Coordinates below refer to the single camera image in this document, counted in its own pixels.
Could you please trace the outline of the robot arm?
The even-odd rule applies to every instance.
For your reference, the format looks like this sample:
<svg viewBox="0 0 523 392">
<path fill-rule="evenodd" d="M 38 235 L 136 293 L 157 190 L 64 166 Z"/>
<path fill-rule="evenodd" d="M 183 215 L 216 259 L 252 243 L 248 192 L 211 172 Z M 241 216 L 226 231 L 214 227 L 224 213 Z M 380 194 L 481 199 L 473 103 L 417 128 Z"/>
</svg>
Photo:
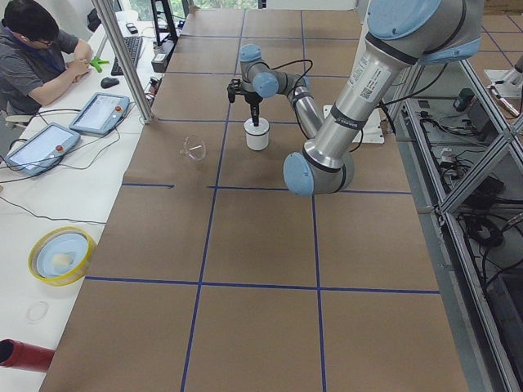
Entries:
<svg viewBox="0 0 523 392">
<path fill-rule="evenodd" d="M 226 91 L 230 103 L 242 96 L 249 105 L 254 126 L 261 124 L 260 103 L 276 95 L 285 96 L 296 117 L 298 127 L 309 140 L 314 138 L 324 123 L 308 87 L 305 74 L 287 73 L 278 66 L 271 68 L 262 59 L 262 50 L 255 44 L 239 49 L 241 77 L 230 80 Z"/>
<path fill-rule="evenodd" d="M 316 135 L 284 160 L 284 182 L 300 196 L 345 189 L 350 144 L 400 71 L 473 56 L 481 45 L 482 1 L 372 1 L 365 50 Z"/>
</svg>

